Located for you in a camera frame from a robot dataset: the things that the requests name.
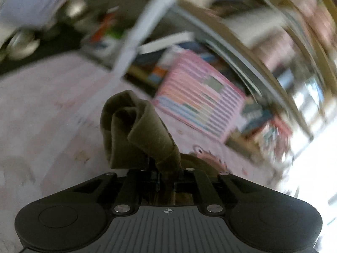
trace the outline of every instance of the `gray ribbed panel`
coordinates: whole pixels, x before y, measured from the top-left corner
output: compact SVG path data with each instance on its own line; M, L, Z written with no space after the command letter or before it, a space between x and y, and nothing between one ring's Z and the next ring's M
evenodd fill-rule
M205 216L195 206L170 207L170 214L165 209L141 206L134 215L115 218L102 237L73 253L263 252L237 239L223 219Z

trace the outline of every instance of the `pink tablecloth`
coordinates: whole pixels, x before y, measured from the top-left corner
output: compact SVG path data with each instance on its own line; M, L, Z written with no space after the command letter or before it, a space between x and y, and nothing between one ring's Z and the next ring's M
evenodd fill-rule
M105 101L133 85L77 53L20 69L0 81L0 252L18 252L17 212L26 204L109 171L99 119ZM256 168L223 144L158 111L180 151L211 152L236 175L267 184Z

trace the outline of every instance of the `dark floor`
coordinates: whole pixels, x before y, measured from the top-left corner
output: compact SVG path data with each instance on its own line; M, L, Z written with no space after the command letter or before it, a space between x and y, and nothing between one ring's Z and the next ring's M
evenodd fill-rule
M83 34L75 31L72 27L67 25L62 25L60 29L61 33L58 37L51 41L41 41L40 46L31 56L19 61L3 61L0 65L0 76L40 59L66 51L79 49Z

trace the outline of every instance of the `olive green cloth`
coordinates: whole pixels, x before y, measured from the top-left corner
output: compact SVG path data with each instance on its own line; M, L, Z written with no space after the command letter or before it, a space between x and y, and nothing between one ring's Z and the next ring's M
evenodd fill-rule
M178 172L193 167L205 171L210 177L217 176L218 171L205 161L180 154L154 106L139 99L131 90L107 100L100 128L111 168L146 170L148 157L151 157L160 172Z

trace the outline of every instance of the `silver bolt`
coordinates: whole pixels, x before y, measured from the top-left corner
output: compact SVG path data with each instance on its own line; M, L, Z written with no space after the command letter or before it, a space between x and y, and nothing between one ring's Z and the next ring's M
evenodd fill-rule
M211 213L219 213L223 210L222 206L218 204L211 204L207 206L206 209L208 212L211 212Z
M125 213L130 211L131 207L127 204L119 204L115 206L115 211L118 213Z

